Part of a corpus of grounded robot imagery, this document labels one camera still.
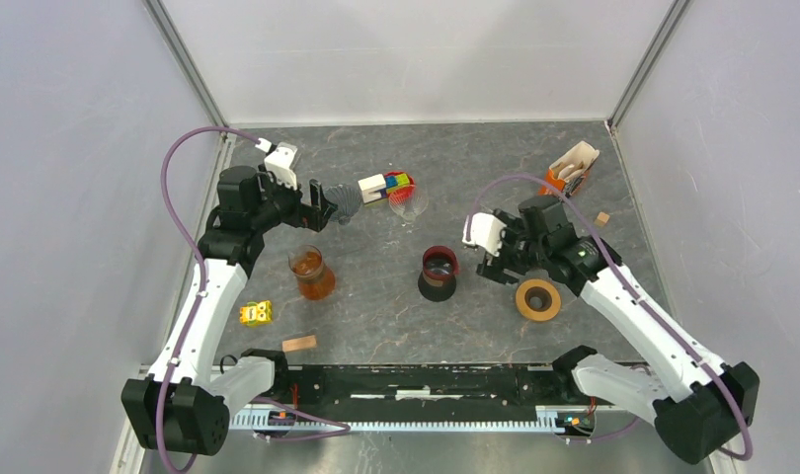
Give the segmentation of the white toy block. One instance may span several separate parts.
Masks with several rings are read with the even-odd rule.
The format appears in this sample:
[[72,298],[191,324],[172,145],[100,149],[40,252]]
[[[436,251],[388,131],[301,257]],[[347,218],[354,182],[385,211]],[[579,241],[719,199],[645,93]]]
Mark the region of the white toy block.
[[386,177],[376,174],[358,181],[362,201],[365,205],[379,202],[387,197]]

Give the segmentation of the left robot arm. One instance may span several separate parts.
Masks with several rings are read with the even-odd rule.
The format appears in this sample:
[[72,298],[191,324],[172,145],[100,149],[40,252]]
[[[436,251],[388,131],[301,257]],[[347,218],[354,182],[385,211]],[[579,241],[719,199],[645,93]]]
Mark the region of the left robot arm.
[[146,449],[213,456],[246,405],[260,396],[279,402],[292,390],[282,351],[246,350],[220,375],[213,373],[214,356],[265,234],[282,224],[319,232],[337,207],[320,182],[289,188],[263,165],[222,171],[216,193],[218,203],[193,244],[194,279],[165,348],[144,378],[128,380],[121,391]]

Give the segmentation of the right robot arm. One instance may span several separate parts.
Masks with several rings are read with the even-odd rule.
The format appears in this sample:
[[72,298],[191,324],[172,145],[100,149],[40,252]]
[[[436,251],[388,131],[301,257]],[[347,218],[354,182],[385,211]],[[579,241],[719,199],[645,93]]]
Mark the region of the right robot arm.
[[570,203],[534,196],[516,214],[497,209],[465,220],[463,242],[481,248],[477,274],[502,284],[543,270],[596,309],[643,357],[648,372],[578,346],[553,362],[554,395],[607,401],[650,424],[677,458],[697,464],[733,438],[747,437],[760,377],[746,362],[726,362],[655,301],[596,233],[579,235]]

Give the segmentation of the orange filter box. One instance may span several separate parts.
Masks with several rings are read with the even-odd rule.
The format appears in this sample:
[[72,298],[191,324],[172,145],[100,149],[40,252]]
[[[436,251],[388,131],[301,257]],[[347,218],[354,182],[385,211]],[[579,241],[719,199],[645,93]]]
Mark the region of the orange filter box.
[[598,149],[581,140],[548,167],[543,180],[550,187],[541,186],[538,193],[552,196],[552,191],[556,190],[570,198],[588,177],[599,156]]

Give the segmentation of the yellow toy block figure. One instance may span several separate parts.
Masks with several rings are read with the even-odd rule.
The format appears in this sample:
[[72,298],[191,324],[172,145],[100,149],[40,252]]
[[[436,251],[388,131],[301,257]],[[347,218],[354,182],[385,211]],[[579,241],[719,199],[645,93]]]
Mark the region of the yellow toy block figure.
[[273,322],[273,306],[270,300],[251,301],[239,309],[239,323],[256,327]]

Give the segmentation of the lime green toy brick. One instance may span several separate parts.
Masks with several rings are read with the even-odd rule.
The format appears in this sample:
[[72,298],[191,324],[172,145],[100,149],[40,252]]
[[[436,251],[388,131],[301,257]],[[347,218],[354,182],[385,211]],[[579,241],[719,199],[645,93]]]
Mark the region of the lime green toy brick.
[[398,187],[397,187],[398,189],[406,188],[413,185],[412,181],[410,180],[407,174],[401,173],[395,176],[397,177],[398,180]]

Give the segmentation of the small wooden plank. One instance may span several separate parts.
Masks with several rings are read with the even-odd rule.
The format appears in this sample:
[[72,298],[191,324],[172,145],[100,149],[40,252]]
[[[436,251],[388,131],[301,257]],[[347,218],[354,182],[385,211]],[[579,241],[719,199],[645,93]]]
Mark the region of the small wooden plank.
[[318,347],[315,335],[285,340],[281,343],[281,350],[285,353],[313,350]]

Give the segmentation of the small wooden cube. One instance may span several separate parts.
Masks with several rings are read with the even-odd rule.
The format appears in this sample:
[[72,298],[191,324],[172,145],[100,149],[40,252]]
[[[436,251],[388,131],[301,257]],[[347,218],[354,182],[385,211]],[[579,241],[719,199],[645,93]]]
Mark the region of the small wooden cube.
[[610,215],[606,212],[600,212],[594,220],[594,225],[603,228],[606,227],[610,221]]

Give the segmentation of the amber glass flask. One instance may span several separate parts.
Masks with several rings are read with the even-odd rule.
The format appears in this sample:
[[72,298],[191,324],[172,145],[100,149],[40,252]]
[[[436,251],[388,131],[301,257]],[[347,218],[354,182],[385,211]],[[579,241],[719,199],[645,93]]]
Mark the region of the amber glass flask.
[[321,300],[336,287],[336,277],[321,252],[312,245],[302,245],[287,255],[288,266],[296,277],[300,294],[308,300]]

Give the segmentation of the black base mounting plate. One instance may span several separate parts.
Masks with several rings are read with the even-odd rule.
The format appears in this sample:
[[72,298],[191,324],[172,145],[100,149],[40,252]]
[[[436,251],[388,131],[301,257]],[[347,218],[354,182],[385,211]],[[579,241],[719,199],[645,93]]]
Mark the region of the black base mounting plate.
[[606,406],[548,364],[305,364],[266,397],[322,419],[355,422],[528,422],[538,407],[576,413]]

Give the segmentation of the clear ribbed glass dripper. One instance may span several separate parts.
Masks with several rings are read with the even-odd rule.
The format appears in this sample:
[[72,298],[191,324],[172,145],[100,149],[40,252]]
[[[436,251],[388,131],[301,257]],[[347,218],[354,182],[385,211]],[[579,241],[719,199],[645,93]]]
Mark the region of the clear ribbed glass dripper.
[[390,209],[405,224],[413,223],[429,205],[427,189],[418,185],[401,188],[390,194],[387,200]]

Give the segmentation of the dark smoky glass dripper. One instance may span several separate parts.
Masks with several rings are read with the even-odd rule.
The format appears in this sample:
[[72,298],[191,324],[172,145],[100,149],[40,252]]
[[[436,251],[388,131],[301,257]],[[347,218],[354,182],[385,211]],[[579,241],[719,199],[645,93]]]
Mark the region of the dark smoky glass dripper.
[[324,190],[326,200],[336,207],[330,220],[347,225],[363,206],[361,191],[350,184],[339,184]]

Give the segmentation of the red toy block base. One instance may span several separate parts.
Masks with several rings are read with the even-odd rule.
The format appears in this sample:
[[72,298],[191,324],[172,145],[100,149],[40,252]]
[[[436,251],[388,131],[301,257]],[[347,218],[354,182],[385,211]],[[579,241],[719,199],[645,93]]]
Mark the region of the red toy block base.
[[403,171],[390,171],[383,174],[385,187],[380,192],[383,198],[388,198],[391,194],[415,185],[414,179]]

